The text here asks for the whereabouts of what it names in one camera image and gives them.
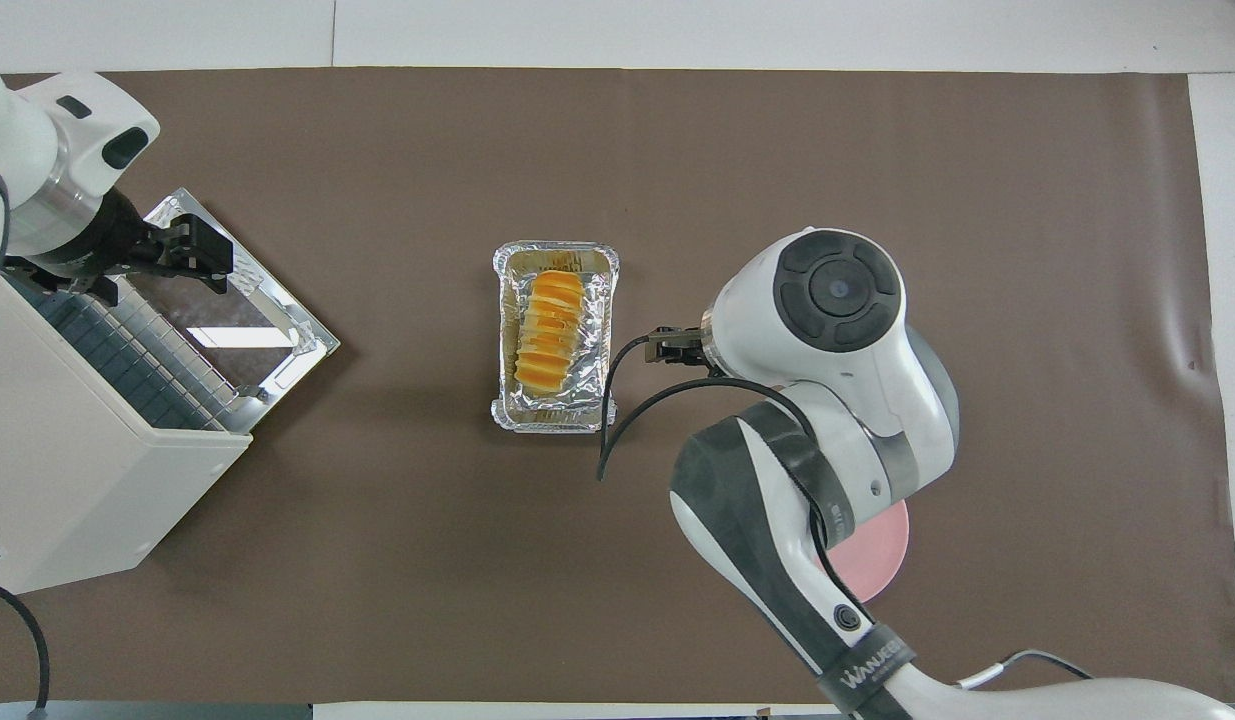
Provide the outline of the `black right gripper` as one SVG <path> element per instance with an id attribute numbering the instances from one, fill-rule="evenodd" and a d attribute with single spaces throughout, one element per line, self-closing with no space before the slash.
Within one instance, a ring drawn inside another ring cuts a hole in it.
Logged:
<path id="1" fill-rule="evenodd" d="M 655 329 L 646 333 L 646 361 L 666 364 L 713 366 L 701 329 Z"/>

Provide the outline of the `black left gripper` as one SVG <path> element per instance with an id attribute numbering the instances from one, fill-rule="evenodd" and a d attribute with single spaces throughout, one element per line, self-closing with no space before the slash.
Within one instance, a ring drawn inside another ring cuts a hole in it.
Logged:
<path id="1" fill-rule="evenodd" d="M 105 274 L 135 263 L 149 274 L 189 278 L 214 293 L 227 293 L 233 242 L 189 212 L 157 228 L 127 196 L 106 195 L 91 222 L 58 249 L 38 254 L 37 266 L 9 258 L 6 278 L 44 296 L 67 291 L 117 306 L 119 287 Z"/>

